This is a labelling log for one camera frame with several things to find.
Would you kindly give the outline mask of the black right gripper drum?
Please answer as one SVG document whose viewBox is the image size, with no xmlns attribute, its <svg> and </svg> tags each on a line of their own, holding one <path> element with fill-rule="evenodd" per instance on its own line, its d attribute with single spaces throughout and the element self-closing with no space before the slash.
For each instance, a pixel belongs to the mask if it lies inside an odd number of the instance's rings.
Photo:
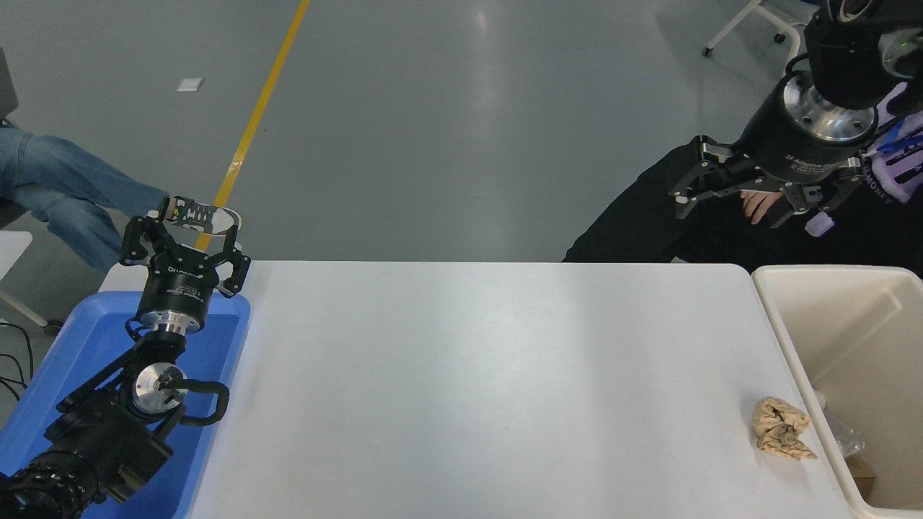
<svg viewBox="0 0 923 519">
<path fill-rule="evenodd" d="M 746 125 L 736 150 L 778 180 L 818 182 L 866 147 L 878 124 L 874 107 L 835 105 L 811 76 L 784 76 Z"/>
</svg>

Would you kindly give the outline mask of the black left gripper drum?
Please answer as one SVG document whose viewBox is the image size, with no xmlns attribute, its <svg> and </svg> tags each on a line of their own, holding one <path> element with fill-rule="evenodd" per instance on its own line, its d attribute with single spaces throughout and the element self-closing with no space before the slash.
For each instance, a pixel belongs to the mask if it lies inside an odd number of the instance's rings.
<svg viewBox="0 0 923 519">
<path fill-rule="evenodd" d="M 157 251 L 149 260 L 147 282 L 138 305 L 138 320 L 154 323 L 167 313 L 182 314 L 191 323 L 205 323 L 218 283 L 208 254 L 185 245 Z"/>
</svg>

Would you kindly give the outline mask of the person's left hand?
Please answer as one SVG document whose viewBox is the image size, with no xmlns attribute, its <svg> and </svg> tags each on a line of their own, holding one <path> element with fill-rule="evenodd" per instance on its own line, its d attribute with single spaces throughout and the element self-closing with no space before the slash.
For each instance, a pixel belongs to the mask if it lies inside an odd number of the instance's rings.
<svg viewBox="0 0 923 519">
<path fill-rule="evenodd" d="M 782 197 L 782 192 L 741 191 L 743 214 L 749 223 L 755 226 Z"/>
</svg>

